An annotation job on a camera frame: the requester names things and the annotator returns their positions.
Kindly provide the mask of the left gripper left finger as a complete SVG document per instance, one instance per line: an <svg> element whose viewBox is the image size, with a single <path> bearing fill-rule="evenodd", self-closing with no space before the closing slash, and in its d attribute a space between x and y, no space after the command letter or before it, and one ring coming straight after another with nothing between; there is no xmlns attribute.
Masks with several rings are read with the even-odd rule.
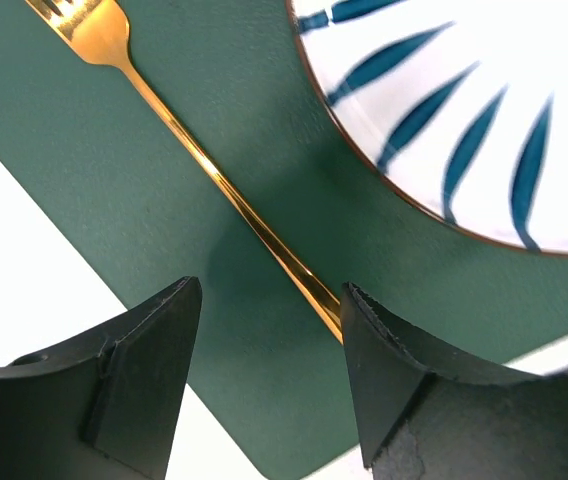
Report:
<svg viewBox="0 0 568 480"><path fill-rule="evenodd" d="M0 479L162 479L202 304L184 277L0 367Z"/></svg>

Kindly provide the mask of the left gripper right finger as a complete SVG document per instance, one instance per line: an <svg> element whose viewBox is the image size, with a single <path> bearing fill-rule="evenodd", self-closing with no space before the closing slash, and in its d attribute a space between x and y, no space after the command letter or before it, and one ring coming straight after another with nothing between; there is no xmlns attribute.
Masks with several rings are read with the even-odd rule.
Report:
<svg viewBox="0 0 568 480"><path fill-rule="evenodd" d="M377 479L568 479L568 368L492 363L342 290L362 459Z"/></svg>

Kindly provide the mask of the green placemat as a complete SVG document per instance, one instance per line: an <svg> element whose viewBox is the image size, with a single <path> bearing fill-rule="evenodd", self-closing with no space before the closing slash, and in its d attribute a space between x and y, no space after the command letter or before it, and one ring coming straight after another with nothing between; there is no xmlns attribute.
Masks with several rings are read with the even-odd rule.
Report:
<svg viewBox="0 0 568 480"><path fill-rule="evenodd" d="M330 288L351 281L494 362L568 364L568 258L491 246L396 196L318 102L280 1L127 1L136 65ZM203 307L190 385L249 475L357 475L342 348L116 70L0 1L0 360L181 276Z"/></svg>

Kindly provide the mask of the white plate with black stripes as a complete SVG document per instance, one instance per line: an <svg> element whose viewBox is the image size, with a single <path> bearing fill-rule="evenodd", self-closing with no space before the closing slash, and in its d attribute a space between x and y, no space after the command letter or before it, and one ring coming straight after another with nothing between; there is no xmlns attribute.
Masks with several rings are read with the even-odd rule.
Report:
<svg viewBox="0 0 568 480"><path fill-rule="evenodd" d="M419 210L568 256L568 1L291 1L357 155Z"/></svg>

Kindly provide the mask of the gold fork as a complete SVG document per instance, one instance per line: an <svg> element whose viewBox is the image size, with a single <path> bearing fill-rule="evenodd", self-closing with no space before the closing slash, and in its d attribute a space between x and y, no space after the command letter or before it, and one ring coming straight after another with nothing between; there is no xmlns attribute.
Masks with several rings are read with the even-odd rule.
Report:
<svg viewBox="0 0 568 480"><path fill-rule="evenodd" d="M333 336L342 342L340 302L336 295L262 220L133 65L129 49L130 23L120 5L112 0L28 0L27 4L83 61L113 67L123 73L258 236Z"/></svg>

